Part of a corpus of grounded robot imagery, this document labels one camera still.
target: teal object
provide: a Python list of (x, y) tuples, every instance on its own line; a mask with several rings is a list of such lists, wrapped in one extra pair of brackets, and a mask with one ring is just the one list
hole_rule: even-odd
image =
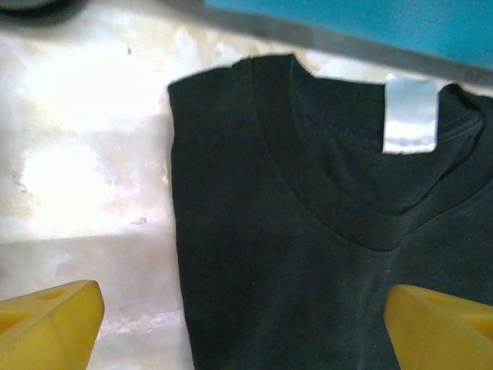
[(493, 0), (206, 0), (493, 69)]

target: t-shirt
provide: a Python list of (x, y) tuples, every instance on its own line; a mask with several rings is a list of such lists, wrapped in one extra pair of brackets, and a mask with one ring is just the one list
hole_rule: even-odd
[(493, 100), (440, 91), (432, 153), (383, 154), (384, 87), (292, 55), (169, 87), (197, 369), (399, 369), (394, 284), (493, 304)]

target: neckline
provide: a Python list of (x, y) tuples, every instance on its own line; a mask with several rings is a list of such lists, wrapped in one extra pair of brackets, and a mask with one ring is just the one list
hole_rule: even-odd
[[(393, 215), (355, 203), (327, 178), (300, 137), (301, 128), (291, 90), (293, 67), (298, 64), (303, 68), (296, 57), (269, 55), (250, 59), (249, 63), (258, 124), (269, 160), (273, 161), (284, 183), (313, 217), (355, 244), (374, 251), (392, 250), (411, 232), (469, 200), (490, 182), (493, 125), (485, 122), (473, 154), (415, 207)], [(484, 119), (478, 97), (458, 86), (453, 87), (454, 93), (461, 94), (461, 98), (479, 111)], [(459, 116), (454, 119), (454, 124), (467, 125), (470, 120), (470, 116)]]

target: white label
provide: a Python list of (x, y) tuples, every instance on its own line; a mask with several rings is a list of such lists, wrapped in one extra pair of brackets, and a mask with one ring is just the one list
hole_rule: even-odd
[(388, 75), (382, 152), (430, 153), (437, 147), (437, 128), (438, 84)]

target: table surface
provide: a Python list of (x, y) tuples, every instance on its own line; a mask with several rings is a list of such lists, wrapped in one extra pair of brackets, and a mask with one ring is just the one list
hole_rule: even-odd
[[(317, 76), (409, 73), (317, 51), (317, 30), (269, 22), (242, 33), (226, 25), (234, 16), (214, 22), (194, 6), (95, 0), (53, 28), (0, 28), (0, 300), (97, 280), (106, 315), (90, 369), (192, 368), (170, 193), (171, 81), (288, 52)], [(313, 45), (274, 41), (285, 29)], [(334, 42), (340, 51), (347, 39)], [(487, 85), (481, 72), (451, 71)], [(478, 86), (469, 88), (491, 91)]]

